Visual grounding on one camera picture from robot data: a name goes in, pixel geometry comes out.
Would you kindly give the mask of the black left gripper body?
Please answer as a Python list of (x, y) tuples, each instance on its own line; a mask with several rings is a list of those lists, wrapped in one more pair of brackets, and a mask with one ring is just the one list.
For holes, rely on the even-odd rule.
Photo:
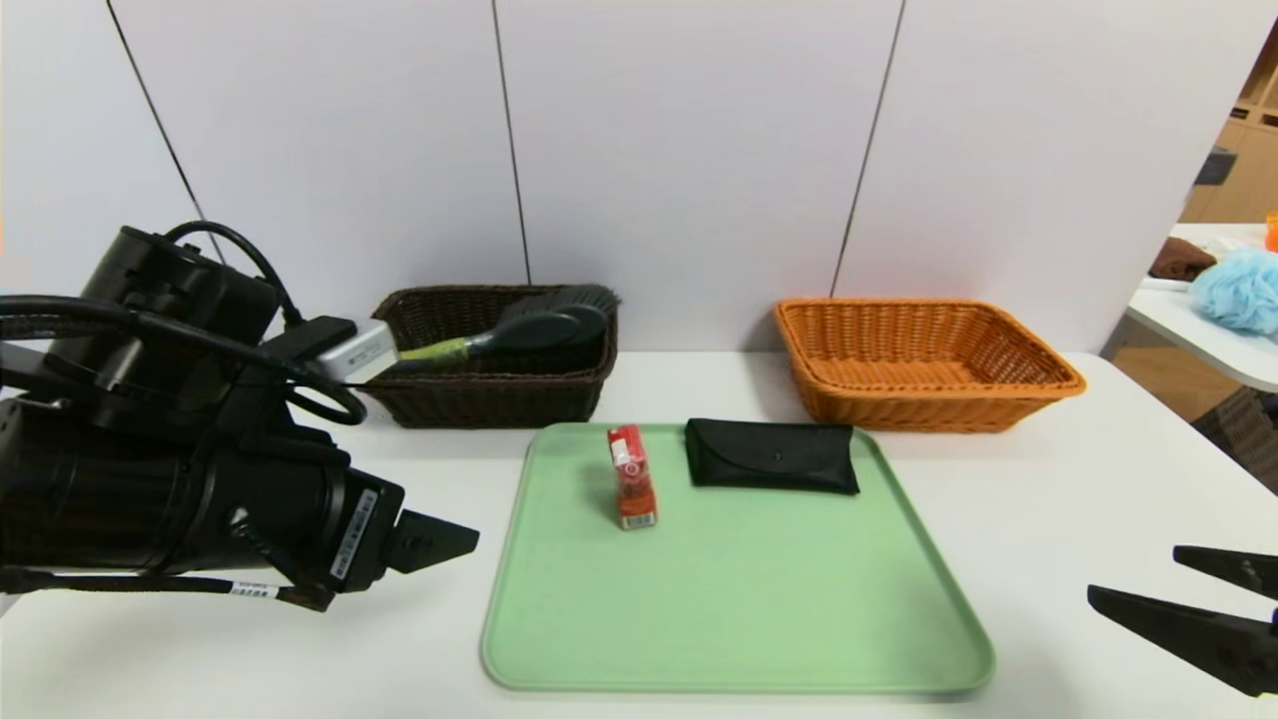
[(288, 557), (302, 579), (360, 593), (383, 579), (380, 559), (403, 488), (351, 467), (334, 444), (204, 444), (187, 460), (187, 570), (268, 570), (249, 538)]

